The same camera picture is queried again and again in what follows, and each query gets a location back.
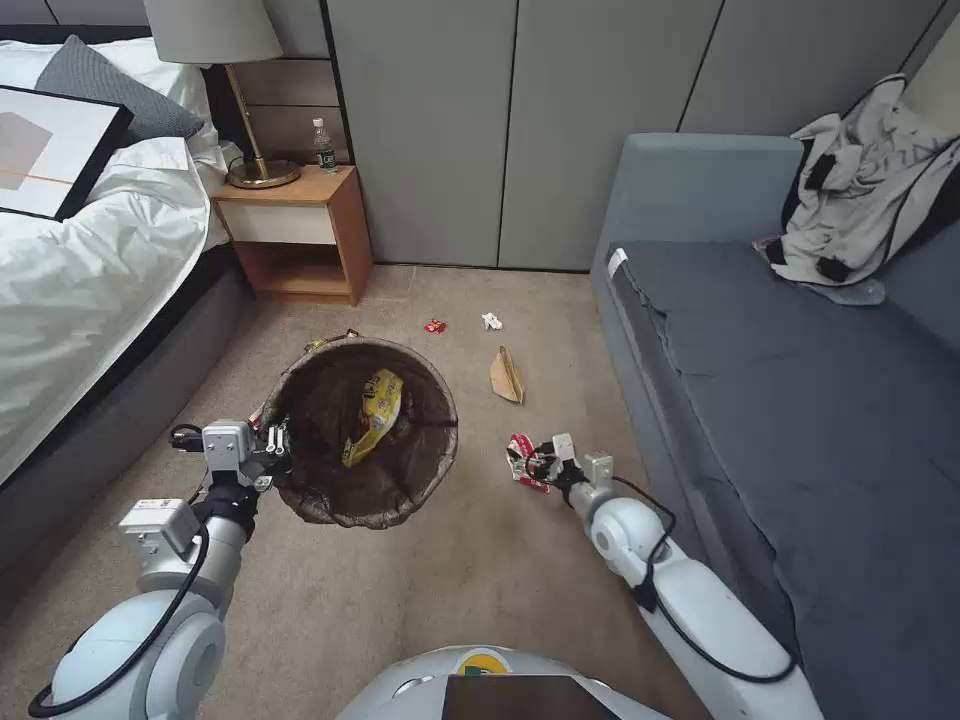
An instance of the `mesh trash bin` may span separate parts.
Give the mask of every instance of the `mesh trash bin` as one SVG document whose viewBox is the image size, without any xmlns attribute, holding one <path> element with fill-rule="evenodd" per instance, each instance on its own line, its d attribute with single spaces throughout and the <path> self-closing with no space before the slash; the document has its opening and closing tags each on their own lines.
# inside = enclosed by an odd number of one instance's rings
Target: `mesh trash bin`
<svg viewBox="0 0 960 720">
<path fill-rule="evenodd" d="M 403 380 L 400 413 L 369 455 L 344 467 L 363 386 L 381 368 Z M 457 450 L 457 410 L 443 377 L 409 348 L 377 338 L 334 340 L 294 363 L 264 404 L 262 427 L 284 420 L 292 470 L 277 489 L 307 522 L 399 525 L 430 497 Z"/>
</svg>

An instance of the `white tissue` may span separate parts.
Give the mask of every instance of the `white tissue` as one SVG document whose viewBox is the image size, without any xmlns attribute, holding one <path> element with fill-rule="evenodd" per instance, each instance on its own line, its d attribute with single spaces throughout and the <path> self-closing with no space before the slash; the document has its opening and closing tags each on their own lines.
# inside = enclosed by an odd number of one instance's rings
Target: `white tissue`
<svg viewBox="0 0 960 720">
<path fill-rule="evenodd" d="M 503 323 L 500 322 L 499 318 L 493 313 L 484 313 L 480 317 L 483 318 L 483 329 L 484 330 L 502 330 Z"/>
</svg>

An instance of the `white duvet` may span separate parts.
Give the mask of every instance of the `white duvet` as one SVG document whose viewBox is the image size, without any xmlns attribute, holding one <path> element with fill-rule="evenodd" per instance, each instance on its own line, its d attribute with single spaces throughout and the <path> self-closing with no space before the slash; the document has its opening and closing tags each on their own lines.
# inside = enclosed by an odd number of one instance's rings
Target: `white duvet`
<svg viewBox="0 0 960 720">
<path fill-rule="evenodd" d="M 118 150 L 63 223 L 0 213 L 0 484 L 170 299 L 209 217 L 180 138 Z"/>
</svg>

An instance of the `lamp shade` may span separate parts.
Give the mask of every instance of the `lamp shade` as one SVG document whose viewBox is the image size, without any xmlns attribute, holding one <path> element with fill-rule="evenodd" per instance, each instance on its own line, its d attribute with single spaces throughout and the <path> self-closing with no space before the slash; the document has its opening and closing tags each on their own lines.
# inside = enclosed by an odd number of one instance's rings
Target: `lamp shade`
<svg viewBox="0 0 960 720">
<path fill-rule="evenodd" d="M 263 0 L 146 0 L 161 60 L 207 65 L 279 57 Z"/>
</svg>

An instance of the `white label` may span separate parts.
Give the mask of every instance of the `white label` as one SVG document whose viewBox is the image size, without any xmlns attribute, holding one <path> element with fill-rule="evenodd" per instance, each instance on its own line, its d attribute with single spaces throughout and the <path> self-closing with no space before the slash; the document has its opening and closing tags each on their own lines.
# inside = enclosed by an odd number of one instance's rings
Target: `white label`
<svg viewBox="0 0 960 720">
<path fill-rule="evenodd" d="M 617 248 L 613 251 L 613 255 L 610 256 L 610 260 L 607 262 L 607 277 L 611 280 L 613 275 L 617 272 L 617 268 L 627 259 L 627 254 L 623 251 L 623 248 Z"/>
<path fill-rule="evenodd" d="M 178 502 L 178 498 L 168 498 L 166 500 L 137 500 L 133 506 L 134 510 L 165 510 Z"/>
</svg>

